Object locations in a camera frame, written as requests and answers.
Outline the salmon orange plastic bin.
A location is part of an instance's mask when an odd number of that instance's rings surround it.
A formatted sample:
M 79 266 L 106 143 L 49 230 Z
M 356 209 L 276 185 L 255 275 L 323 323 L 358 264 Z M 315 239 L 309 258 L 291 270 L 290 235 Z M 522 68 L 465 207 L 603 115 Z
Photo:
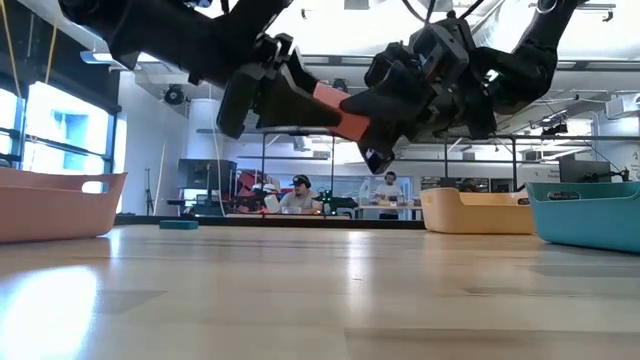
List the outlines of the salmon orange plastic bin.
M 0 168 L 0 244 L 108 233 L 127 175 L 55 175 Z

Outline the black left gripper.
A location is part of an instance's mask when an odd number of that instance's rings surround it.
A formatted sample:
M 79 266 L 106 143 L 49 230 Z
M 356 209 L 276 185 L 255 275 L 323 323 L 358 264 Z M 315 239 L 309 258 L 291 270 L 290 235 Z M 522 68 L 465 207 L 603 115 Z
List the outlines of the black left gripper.
M 249 60 L 229 78 L 216 119 L 217 128 L 238 139 L 245 129 L 249 110 L 259 96 L 261 83 L 289 54 L 293 37 L 279 33 L 275 37 L 260 34 Z M 304 66 L 299 48 L 291 54 L 269 83 L 258 101 L 258 128 L 331 127 L 339 124 L 339 115 L 313 97 L 319 79 Z

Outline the red machine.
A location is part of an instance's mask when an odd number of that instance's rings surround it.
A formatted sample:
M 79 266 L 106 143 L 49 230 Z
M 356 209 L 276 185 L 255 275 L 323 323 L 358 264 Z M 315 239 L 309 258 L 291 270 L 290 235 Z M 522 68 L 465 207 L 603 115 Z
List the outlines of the red machine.
M 237 193 L 234 203 L 248 212 L 258 212 L 265 207 L 264 198 L 268 195 L 267 185 L 263 182 L 263 173 L 257 170 L 241 170 L 237 178 Z

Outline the black background monitor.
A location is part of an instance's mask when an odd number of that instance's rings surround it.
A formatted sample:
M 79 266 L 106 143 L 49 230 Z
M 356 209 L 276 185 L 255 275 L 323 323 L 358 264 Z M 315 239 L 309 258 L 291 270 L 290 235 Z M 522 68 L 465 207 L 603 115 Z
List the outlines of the black background monitor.
M 560 181 L 563 183 L 598 183 L 611 181 L 609 162 L 561 158 Z

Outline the yellow plastic bin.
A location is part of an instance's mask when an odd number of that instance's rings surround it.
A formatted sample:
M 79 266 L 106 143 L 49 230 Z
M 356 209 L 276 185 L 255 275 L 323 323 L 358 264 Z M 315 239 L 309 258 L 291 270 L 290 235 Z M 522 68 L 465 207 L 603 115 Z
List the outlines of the yellow plastic bin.
M 427 230 L 445 234 L 535 233 L 528 195 L 460 192 L 443 187 L 420 193 Z

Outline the blue framed window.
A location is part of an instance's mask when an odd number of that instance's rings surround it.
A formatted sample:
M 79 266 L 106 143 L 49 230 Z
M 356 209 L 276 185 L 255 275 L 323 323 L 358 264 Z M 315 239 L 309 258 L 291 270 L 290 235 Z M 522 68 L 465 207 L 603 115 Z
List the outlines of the blue framed window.
M 114 115 L 48 84 L 31 84 L 25 98 L 0 89 L 0 167 L 111 173 L 115 130 Z

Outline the red-orange block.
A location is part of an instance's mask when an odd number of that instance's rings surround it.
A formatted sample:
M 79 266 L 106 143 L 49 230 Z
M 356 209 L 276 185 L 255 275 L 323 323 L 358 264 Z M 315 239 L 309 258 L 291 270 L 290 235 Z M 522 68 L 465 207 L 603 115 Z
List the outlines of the red-orange block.
M 357 142 L 361 139 L 370 125 L 370 119 L 366 116 L 347 113 L 340 109 L 341 102 L 350 97 L 348 93 L 318 82 L 313 92 L 313 97 L 339 115 L 339 124 L 328 127 L 328 130 L 334 135 L 350 141 Z

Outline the person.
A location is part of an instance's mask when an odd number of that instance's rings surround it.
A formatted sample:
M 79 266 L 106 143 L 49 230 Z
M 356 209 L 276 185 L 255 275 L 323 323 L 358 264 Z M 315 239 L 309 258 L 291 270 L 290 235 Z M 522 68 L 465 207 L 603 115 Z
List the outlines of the person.
M 322 211 L 323 205 L 314 199 L 311 182 L 306 175 L 295 175 L 292 186 L 293 191 L 285 194 L 279 202 L 281 213 L 316 215 Z
M 389 171 L 384 176 L 384 183 L 379 185 L 375 192 L 374 196 L 377 200 L 388 200 L 391 201 L 393 197 L 397 198 L 398 196 L 402 196 L 402 190 L 395 184 L 397 180 L 397 175 L 395 172 Z M 399 213 L 397 210 L 393 209 L 385 209 L 381 210 L 379 213 L 380 220 L 398 220 Z

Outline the white background table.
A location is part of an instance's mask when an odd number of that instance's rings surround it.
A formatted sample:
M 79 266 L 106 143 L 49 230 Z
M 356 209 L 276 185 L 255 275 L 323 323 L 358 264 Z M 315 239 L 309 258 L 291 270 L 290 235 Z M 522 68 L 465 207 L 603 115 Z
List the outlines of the white background table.
M 383 213 L 394 212 L 399 220 L 417 221 L 422 219 L 422 209 L 420 206 L 381 206 L 381 205 L 360 205 L 354 210 L 354 218 L 358 220 L 381 220 Z

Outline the teal plastic bin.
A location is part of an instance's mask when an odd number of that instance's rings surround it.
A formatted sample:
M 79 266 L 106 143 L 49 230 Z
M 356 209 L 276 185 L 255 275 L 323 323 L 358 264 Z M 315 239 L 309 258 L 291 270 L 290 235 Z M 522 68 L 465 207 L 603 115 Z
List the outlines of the teal plastic bin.
M 640 182 L 526 184 L 538 236 L 640 254 Z

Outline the black cabinet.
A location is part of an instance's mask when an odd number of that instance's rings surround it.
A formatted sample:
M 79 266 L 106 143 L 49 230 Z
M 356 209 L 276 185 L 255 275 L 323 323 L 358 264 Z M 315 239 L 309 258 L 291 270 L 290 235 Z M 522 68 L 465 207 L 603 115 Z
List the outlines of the black cabinet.
M 229 160 L 180 159 L 179 189 L 195 216 L 222 217 L 236 194 L 237 163 Z

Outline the black metal table frame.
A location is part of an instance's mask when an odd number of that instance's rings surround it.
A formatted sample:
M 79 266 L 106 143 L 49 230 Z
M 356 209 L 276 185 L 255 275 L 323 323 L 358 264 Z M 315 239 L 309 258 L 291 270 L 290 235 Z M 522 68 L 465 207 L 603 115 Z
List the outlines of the black metal table frame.
M 200 226 L 226 227 L 284 227 L 284 228 L 329 228 L 356 230 L 425 230 L 422 221 L 405 220 L 361 220 L 339 216 L 277 215 L 277 214 L 230 214 L 227 217 L 174 217 L 117 215 L 115 226 L 158 225 L 161 221 L 196 221 Z

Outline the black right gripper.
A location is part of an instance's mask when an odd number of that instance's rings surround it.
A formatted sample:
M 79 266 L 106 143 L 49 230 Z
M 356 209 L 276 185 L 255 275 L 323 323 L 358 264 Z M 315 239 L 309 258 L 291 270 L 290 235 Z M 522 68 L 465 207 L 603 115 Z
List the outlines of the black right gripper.
M 464 127 L 471 139 L 488 138 L 496 121 L 483 74 L 471 63 L 475 50 L 468 23 L 455 17 L 425 24 L 412 35 L 412 50 L 403 42 L 389 43 L 369 65 L 371 87 L 340 102 L 344 112 L 369 119 L 358 143 L 394 145 L 421 109 L 421 129 L 435 137 Z M 420 82 L 406 67 L 413 54 Z M 421 85 L 429 92 L 427 103 Z

